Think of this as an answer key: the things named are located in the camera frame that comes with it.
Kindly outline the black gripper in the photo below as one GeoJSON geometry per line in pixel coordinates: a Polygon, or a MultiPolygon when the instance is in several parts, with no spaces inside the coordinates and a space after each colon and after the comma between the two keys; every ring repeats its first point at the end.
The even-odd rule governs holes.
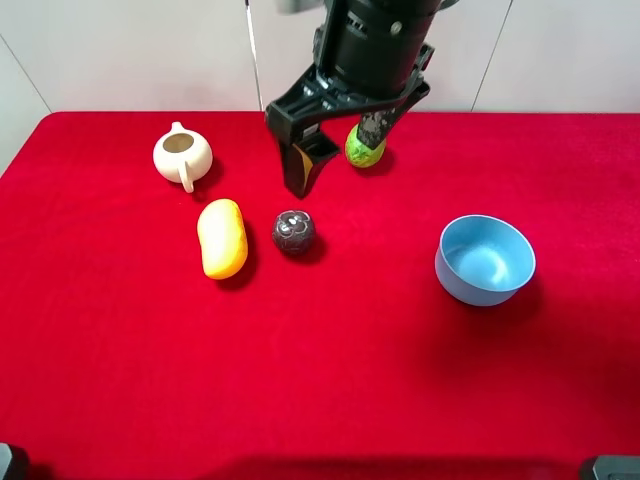
{"type": "Polygon", "coordinates": [[[340,148],[324,121],[362,114],[356,139],[375,150],[416,103],[429,94],[423,79],[434,49],[424,42],[440,1],[326,1],[313,39],[313,63],[266,108],[279,140],[284,184],[305,198],[340,148]]]}

